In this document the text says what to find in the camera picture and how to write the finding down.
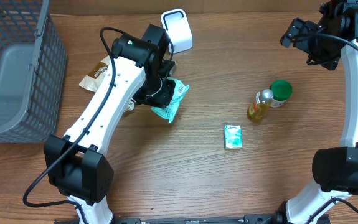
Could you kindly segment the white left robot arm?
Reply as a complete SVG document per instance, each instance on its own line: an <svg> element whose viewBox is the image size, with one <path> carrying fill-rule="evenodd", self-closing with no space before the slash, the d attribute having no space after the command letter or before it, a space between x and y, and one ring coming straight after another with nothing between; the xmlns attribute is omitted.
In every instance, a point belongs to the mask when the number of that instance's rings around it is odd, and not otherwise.
<svg viewBox="0 0 358 224"><path fill-rule="evenodd" d="M140 39L122 32L105 45L108 71L80 118L64 137L46 140L49 182L67 196L79 223L113 223L106 193L114 172L106 152L129 102L162 109L171 104L176 84L169 74L175 63L164 59L170 47L162 27L149 25Z"/></svg>

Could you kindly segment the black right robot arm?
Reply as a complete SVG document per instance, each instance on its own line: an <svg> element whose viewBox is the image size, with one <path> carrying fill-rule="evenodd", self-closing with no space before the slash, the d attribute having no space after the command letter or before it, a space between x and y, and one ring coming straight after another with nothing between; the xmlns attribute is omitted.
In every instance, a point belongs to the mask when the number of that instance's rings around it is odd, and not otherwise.
<svg viewBox="0 0 358 224"><path fill-rule="evenodd" d="M345 73L345 119L339 147L318 150L313 178L283 202L271 223L328 223L327 211L358 195L358 1L321 4L318 23L294 19L280 42L308 55L308 65L328 70L341 63Z"/></svg>

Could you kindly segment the cream brown bread bag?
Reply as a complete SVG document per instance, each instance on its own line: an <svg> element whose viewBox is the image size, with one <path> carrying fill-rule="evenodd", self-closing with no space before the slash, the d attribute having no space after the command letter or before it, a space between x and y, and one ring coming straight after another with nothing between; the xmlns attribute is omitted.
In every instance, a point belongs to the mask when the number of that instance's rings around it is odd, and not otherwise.
<svg viewBox="0 0 358 224"><path fill-rule="evenodd" d="M109 63L110 58L107 56L101 60L91 72L85 75L79 83L79 86L85 90L96 92L107 74Z"/></svg>

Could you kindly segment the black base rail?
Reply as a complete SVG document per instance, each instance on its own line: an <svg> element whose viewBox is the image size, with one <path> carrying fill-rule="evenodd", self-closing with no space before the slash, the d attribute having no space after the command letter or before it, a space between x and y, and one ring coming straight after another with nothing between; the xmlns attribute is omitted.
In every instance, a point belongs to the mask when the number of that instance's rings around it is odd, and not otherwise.
<svg viewBox="0 0 358 224"><path fill-rule="evenodd" d="M214 217L214 218L117 218L113 224L285 224L283 215L253 214L243 217Z"/></svg>

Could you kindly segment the green-capped white bottle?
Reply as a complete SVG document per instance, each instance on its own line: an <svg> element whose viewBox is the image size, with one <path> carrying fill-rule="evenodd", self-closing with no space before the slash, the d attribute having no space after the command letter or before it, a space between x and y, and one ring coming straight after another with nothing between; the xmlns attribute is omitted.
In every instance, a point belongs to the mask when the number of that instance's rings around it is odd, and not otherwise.
<svg viewBox="0 0 358 224"><path fill-rule="evenodd" d="M270 90L273 92L273 98L270 105L272 108L283 106L293 92L291 83L287 80L275 80L270 85Z"/></svg>

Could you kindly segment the light teal snack packet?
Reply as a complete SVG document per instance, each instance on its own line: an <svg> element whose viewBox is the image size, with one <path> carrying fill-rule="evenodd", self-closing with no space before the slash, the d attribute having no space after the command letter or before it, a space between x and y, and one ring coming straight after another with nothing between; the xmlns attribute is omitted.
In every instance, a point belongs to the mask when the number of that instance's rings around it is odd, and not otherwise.
<svg viewBox="0 0 358 224"><path fill-rule="evenodd" d="M165 108L152 107L151 110L163 119L167 119L168 123L172 123L179 109L179 105L189 90L190 85L185 85L180 80L172 77L168 77L167 79L175 83L174 94L170 104Z"/></svg>

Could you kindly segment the yellow Vim dish soap bottle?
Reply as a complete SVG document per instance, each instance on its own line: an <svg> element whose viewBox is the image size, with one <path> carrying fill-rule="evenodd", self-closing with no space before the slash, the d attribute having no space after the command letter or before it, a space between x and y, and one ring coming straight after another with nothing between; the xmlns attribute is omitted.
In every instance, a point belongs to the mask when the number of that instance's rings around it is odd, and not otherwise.
<svg viewBox="0 0 358 224"><path fill-rule="evenodd" d="M259 91L256 94L253 103L247 109L248 119L252 122L259 123L269 109L273 97L273 91L269 88Z"/></svg>

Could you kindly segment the white barcode scanner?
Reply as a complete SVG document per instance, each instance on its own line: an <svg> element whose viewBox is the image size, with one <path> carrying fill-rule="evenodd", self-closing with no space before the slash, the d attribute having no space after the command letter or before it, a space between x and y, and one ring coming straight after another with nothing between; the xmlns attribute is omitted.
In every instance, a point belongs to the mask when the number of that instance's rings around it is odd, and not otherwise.
<svg viewBox="0 0 358 224"><path fill-rule="evenodd" d="M161 24L173 44L173 47L169 45L170 53L176 54L192 48L193 36L183 9L172 9L162 13Z"/></svg>

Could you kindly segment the dark grey plastic basket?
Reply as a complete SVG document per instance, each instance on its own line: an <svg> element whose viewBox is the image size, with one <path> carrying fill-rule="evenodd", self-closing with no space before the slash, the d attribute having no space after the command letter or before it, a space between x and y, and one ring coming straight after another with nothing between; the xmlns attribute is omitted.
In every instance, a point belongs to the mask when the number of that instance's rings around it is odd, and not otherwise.
<svg viewBox="0 0 358 224"><path fill-rule="evenodd" d="M0 1L0 142L39 143L57 129L67 51L48 1Z"/></svg>

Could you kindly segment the small teal white box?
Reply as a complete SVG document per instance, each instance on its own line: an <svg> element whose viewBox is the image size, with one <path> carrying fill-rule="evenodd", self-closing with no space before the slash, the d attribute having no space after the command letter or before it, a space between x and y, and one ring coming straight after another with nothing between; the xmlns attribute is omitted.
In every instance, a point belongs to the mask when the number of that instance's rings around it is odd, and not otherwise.
<svg viewBox="0 0 358 224"><path fill-rule="evenodd" d="M226 150L242 148L242 129L239 125L224 126L224 148Z"/></svg>

